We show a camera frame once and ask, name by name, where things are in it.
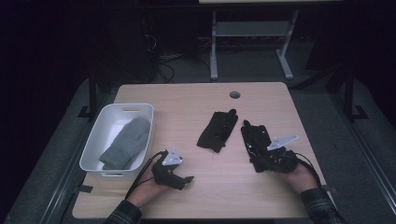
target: desk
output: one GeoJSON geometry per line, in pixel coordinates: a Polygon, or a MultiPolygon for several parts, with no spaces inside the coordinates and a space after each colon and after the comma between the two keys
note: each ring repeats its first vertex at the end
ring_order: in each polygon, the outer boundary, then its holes
{"type": "MultiPolygon", "coordinates": [[[[255,173],[240,129],[243,120],[263,124],[270,136],[300,138],[287,148],[304,154],[325,184],[303,124],[283,83],[148,84],[120,87],[115,103],[149,103],[156,119],[153,149],[177,147],[183,163],[180,176],[192,182],[142,207],[143,218],[293,218],[306,217],[298,195],[271,172],[255,173]],[[238,91],[240,97],[230,97],[238,91]],[[215,111],[235,108],[239,117],[219,154],[196,142],[215,111]]],[[[99,181],[86,175],[73,209],[77,218],[107,217],[133,181],[99,181]]]]}

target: plastic container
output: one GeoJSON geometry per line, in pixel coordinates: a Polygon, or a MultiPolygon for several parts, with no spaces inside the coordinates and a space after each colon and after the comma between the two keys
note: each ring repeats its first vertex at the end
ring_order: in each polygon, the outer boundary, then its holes
{"type": "Polygon", "coordinates": [[[154,134],[154,109],[149,104],[112,104],[105,106],[93,124],[90,136],[82,152],[79,166],[98,179],[134,180],[149,159],[154,134]],[[128,170],[103,170],[99,157],[104,153],[121,131],[122,127],[135,118],[150,122],[146,147],[139,152],[128,170]]]}

